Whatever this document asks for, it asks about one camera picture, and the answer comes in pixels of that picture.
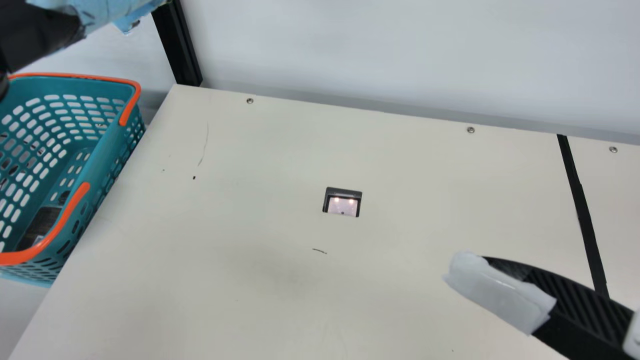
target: white table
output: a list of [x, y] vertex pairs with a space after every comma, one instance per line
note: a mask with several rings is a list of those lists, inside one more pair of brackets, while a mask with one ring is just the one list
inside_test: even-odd
[[248, 97], [173, 88], [12, 360], [561, 358], [441, 280], [592, 286], [555, 135]]
[[636, 310], [640, 308], [640, 147], [581, 138], [569, 142], [609, 295]]

